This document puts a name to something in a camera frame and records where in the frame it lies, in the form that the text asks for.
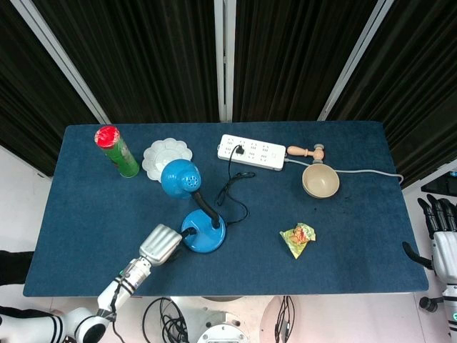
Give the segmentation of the small wooden mallet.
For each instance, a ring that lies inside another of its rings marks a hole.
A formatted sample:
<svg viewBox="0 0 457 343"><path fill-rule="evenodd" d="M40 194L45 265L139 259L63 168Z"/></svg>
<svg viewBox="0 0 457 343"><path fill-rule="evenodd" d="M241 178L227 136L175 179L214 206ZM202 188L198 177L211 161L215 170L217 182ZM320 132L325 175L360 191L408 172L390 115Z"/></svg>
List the small wooden mallet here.
<svg viewBox="0 0 457 343"><path fill-rule="evenodd" d="M314 164L322 164L325 157L324 145L322 144L315 144L313 150L299 146L289 146L286 148L286 153L291 156L312 157Z"/></svg>

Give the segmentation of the beige bowl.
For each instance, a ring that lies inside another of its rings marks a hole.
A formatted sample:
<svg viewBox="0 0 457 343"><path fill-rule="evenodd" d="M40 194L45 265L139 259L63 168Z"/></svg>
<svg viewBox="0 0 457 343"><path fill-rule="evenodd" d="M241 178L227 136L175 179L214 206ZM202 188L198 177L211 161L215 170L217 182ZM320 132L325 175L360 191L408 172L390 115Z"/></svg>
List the beige bowl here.
<svg viewBox="0 0 457 343"><path fill-rule="evenodd" d="M334 169L325 164L312 164L302 174L302 185L311 197L332 197L340 187L340 179Z"/></svg>

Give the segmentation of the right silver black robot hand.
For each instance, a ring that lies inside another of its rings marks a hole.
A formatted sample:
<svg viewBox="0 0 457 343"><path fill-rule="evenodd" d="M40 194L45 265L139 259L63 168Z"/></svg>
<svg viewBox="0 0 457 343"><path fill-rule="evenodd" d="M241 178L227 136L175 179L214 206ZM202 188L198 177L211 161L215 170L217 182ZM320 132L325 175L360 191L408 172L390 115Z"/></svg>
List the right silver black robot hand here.
<svg viewBox="0 0 457 343"><path fill-rule="evenodd" d="M444 284L457 285L457 204L431 194L426 198L428 201L417 198L417 202L426 219L431 258L418 255L408 242L402 242L403 250L410 260L433 270Z"/></svg>

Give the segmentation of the black pleated curtain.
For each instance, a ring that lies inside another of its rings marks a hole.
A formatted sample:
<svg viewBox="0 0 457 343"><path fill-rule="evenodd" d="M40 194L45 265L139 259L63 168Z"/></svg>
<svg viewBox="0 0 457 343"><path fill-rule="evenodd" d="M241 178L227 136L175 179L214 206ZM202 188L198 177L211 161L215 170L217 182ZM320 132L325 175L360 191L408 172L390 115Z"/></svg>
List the black pleated curtain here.
<svg viewBox="0 0 457 343"><path fill-rule="evenodd" d="M33 0L115 124L217 122L214 0Z"/></svg>
<svg viewBox="0 0 457 343"><path fill-rule="evenodd" d="M457 159L457 0L394 0L328 119L381 122L405 187Z"/></svg>
<svg viewBox="0 0 457 343"><path fill-rule="evenodd" d="M94 123L14 5L0 0L0 146L50 177L67 126Z"/></svg>
<svg viewBox="0 0 457 343"><path fill-rule="evenodd" d="M315 121L377 0L237 0L234 121Z"/></svg>

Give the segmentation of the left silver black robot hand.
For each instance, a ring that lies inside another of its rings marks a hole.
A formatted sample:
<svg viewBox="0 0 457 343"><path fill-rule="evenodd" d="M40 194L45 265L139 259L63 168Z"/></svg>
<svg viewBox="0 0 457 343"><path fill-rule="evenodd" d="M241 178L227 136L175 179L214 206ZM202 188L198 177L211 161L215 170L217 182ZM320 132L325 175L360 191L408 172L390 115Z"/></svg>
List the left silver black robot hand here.
<svg viewBox="0 0 457 343"><path fill-rule="evenodd" d="M169 259L184 238L195 234L197 231L193 227L178 233L164 224L158 224L141 244L139 255L152 267L160 266Z"/></svg>

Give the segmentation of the silver aluminium frame post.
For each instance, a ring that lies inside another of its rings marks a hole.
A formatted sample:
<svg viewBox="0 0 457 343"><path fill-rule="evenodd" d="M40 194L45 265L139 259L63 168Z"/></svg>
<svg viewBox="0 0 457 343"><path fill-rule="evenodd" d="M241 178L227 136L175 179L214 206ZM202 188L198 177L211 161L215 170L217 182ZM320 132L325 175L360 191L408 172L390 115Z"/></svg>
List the silver aluminium frame post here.
<svg viewBox="0 0 457 343"><path fill-rule="evenodd" d="M220 122L233 121L236 0L214 0L216 77Z"/></svg>
<svg viewBox="0 0 457 343"><path fill-rule="evenodd" d="M35 37L40 41L54 63L69 81L70 85L87 106L94 118L100 124L111 124L106 112L90 90L89 85L70 59L64 47L57 39L45 18L35 6L32 0L9 0L18 11L21 18L32 30Z"/></svg>
<svg viewBox="0 0 457 343"><path fill-rule="evenodd" d="M360 36L358 37L346 60L346 63L344 64L344 67L341 70L341 73L336 80L336 83L331 90L331 93L328 95L326 103L317 118L318 121L327 120L394 2L395 0L377 0L373 11L364 25Z"/></svg>

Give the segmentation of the crumpled yellow snack wrapper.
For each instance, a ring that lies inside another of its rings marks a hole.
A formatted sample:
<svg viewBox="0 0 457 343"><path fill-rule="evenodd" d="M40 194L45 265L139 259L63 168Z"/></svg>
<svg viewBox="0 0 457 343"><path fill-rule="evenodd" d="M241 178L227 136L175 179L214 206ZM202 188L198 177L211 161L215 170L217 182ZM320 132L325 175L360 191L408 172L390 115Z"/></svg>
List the crumpled yellow snack wrapper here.
<svg viewBox="0 0 457 343"><path fill-rule="evenodd" d="M298 223L293 229L279 232L279 234L285 241L294 259L298 259L301 256L309 242L316 241L314 228L304 223Z"/></svg>

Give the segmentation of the white power strip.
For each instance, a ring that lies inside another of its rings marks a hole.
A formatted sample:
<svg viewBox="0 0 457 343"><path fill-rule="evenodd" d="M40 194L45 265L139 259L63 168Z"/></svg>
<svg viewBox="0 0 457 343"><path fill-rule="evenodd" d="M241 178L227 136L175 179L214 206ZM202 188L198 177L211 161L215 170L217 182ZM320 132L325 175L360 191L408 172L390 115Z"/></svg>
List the white power strip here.
<svg viewBox="0 0 457 343"><path fill-rule="evenodd" d="M286 147L224 134L217 148L219 159L274 171L283 169Z"/></svg>

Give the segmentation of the blue felt table mat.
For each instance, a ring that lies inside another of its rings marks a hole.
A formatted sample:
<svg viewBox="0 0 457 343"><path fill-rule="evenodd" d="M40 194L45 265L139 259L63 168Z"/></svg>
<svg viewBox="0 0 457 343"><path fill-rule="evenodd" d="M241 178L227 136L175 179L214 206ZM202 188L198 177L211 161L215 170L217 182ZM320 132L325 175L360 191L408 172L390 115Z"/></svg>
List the blue felt table mat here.
<svg viewBox="0 0 457 343"><path fill-rule="evenodd" d="M201 193L215 204L228 175L248 167L217 156L224 134L284 146L322 144L326 162L343 170L337 193L314 199L301 184L303 167L255 169L236 182L219 207L229 222L224 243L210 254L182 249L155 268L141 296L247 296L420 292L423 267L404 253L414 235L381 123L283 121L232 124L122 124L137 159L158 139L187 143L202 175ZM94 141L95 125L67 127L54 171L27 297L92 297L139 254L158 224L179 229L196 208L168 196L144 172L127 179ZM294 259L279 232L298 223L314 228Z"/></svg>

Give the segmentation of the blue gooseneck desk lamp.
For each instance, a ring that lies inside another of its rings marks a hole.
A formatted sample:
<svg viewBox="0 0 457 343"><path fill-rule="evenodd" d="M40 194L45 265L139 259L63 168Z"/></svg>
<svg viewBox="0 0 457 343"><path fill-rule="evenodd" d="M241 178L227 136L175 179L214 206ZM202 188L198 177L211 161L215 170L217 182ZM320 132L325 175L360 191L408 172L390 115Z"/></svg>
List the blue gooseneck desk lamp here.
<svg viewBox="0 0 457 343"><path fill-rule="evenodd" d="M184 218L181 235L191 251L206 254L224 242L226 223L201 195L201 183L197 166L186 159L169 162L161 173L161 186L166 194L177 199L193 199L199 206Z"/></svg>

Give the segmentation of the green chip can red lid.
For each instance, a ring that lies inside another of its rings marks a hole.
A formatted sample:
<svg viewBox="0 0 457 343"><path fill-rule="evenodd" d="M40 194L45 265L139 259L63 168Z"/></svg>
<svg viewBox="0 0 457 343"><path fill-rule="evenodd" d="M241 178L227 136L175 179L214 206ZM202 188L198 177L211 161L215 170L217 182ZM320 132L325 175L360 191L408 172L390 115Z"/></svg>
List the green chip can red lid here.
<svg viewBox="0 0 457 343"><path fill-rule="evenodd" d="M94 141L97 147L114 163L121 176L131 178L138 174L139 165L117 127L112 125L101 127L95 133Z"/></svg>

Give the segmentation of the white grey robot base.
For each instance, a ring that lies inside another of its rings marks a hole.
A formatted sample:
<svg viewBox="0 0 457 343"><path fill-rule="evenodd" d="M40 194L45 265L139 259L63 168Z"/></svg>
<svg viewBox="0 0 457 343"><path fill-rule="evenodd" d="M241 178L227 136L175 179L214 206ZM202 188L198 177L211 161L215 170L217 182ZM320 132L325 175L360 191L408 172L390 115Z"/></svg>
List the white grey robot base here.
<svg viewBox="0 0 457 343"><path fill-rule="evenodd" d="M272 296L172 297L189 343L260 343L261 320Z"/></svg>

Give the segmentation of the white flower-shaped paint palette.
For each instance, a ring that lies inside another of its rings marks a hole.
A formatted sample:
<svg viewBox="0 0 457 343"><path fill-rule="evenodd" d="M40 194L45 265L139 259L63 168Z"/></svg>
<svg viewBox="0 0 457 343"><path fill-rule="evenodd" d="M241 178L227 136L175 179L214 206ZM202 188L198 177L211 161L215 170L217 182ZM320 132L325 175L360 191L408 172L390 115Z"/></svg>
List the white flower-shaped paint palette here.
<svg viewBox="0 0 457 343"><path fill-rule="evenodd" d="M161 174L165 166L171 161L185 159L191 161L193 152L186 142L174 138L156 140L143 153L141 163L147 177L156 182L161 182Z"/></svg>

